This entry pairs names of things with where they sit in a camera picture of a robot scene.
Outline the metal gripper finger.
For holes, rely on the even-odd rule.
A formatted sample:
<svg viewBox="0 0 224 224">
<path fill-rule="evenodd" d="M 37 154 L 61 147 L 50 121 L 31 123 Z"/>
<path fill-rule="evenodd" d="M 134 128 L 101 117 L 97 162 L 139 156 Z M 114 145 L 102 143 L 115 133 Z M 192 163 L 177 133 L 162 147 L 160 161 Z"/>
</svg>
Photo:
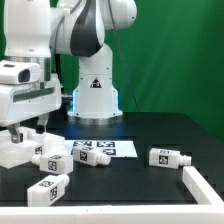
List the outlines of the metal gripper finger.
<svg viewBox="0 0 224 224">
<path fill-rule="evenodd" d="M 46 126 L 49 120 L 49 114 L 43 114 L 38 117 L 38 122 L 36 126 L 36 132 L 38 134 L 43 134 L 46 131 Z"/>
<path fill-rule="evenodd" d="M 10 135 L 11 141 L 15 144 L 21 143 L 23 141 L 23 134 L 19 130 L 20 124 L 12 124 L 7 127 Z"/>
</svg>

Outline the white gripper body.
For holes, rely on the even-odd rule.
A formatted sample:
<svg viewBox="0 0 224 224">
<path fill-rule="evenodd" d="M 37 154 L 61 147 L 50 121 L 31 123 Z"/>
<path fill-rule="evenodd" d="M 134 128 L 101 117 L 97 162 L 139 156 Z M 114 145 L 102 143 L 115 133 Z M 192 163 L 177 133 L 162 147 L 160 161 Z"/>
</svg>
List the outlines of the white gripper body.
<svg viewBox="0 0 224 224">
<path fill-rule="evenodd" d="M 44 89 L 35 89 L 35 84 L 0 84 L 0 126 L 37 117 L 59 109 L 61 87 L 55 73 Z"/>
</svg>

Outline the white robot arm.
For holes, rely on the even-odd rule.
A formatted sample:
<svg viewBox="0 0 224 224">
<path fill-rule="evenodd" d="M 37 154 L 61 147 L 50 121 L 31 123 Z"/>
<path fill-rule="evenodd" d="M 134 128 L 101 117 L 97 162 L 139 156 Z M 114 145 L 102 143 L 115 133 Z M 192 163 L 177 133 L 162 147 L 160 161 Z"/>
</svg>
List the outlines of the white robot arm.
<svg viewBox="0 0 224 224">
<path fill-rule="evenodd" d="M 36 132 L 46 130 L 49 113 L 61 106 L 59 73 L 51 71 L 61 55 L 79 58 L 79 84 L 68 115 L 88 124 L 119 118 L 112 84 L 107 30 L 130 27 L 137 16 L 134 0 L 3 0 L 5 56 L 0 61 L 0 127 L 21 143 L 22 121 L 36 117 Z"/>
</svg>

